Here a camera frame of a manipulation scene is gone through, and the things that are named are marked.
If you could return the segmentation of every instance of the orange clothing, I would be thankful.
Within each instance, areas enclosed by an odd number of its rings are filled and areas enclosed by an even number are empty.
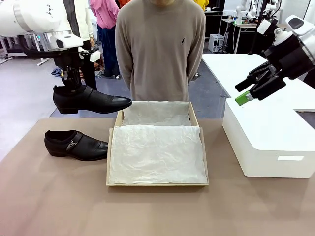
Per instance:
[[[128,2],[130,2],[131,0],[119,0],[120,3],[120,8],[122,8],[124,5],[126,5]]]

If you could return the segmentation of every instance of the shoe strap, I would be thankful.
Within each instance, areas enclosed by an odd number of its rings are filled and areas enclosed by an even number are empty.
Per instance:
[[[78,133],[73,137],[73,139],[71,139],[70,144],[67,146],[66,151],[72,150],[78,144],[82,137],[83,133],[78,131]]]

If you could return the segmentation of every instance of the brown table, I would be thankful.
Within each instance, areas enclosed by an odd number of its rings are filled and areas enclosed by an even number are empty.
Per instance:
[[[106,160],[52,157],[44,132],[108,140],[114,120],[39,121],[0,164],[2,236],[313,236],[315,178],[245,177],[221,126],[203,127],[209,187],[106,187]]]

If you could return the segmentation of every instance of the man in beige sweater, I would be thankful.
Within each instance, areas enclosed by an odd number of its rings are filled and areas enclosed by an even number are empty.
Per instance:
[[[123,79],[136,101],[189,101],[205,38],[205,14],[192,0],[132,0],[116,24]]]

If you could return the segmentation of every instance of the white tissue paper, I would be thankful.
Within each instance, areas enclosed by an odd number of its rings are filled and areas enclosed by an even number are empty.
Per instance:
[[[114,128],[109,184],[207,184],[198,126]]]
[[[124,109],[123,126],[191,126],[189,102],[133,102]]]

